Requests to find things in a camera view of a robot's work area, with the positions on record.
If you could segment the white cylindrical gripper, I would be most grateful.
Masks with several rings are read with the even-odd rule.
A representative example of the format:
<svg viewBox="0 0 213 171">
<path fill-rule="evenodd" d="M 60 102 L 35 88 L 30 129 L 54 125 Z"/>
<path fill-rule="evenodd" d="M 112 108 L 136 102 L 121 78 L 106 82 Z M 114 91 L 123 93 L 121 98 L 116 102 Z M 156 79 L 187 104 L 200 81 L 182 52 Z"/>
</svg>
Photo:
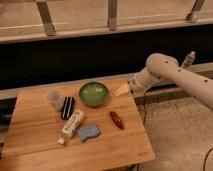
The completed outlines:
<svg viewBox="0 0 213 171">
<path fill-rule="evenodd" d="M 125 83 L 121 87 L 119 87 L 115 91 L 115 95 L 120 96 L 126 94 L 130 91 L 130 89 L 133 92 L 137 91 L 146 92 L 153 85 L 153 80 L 151 74 L 148 72 L 146 68 L 144 68 L 140 72 L 134 74 L 128 80 L 128 83 Z"/>
</svg>

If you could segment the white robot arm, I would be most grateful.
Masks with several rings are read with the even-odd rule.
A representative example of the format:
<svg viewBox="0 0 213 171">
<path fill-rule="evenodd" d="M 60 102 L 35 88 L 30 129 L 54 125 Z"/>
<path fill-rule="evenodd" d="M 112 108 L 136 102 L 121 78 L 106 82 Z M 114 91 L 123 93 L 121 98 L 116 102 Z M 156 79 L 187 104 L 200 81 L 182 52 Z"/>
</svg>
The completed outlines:
<svg viewBox="0 0 213 171">
<path fill-rule="evenodd" d="M 213 111 L 213 80 L 180 67 L 174 57 L 161 53 L 151 54 L 146 66 L 122 84 L 115 95 L 138 91 L 145 93 L 164 80 L 172 81 Z"/>
</svg>

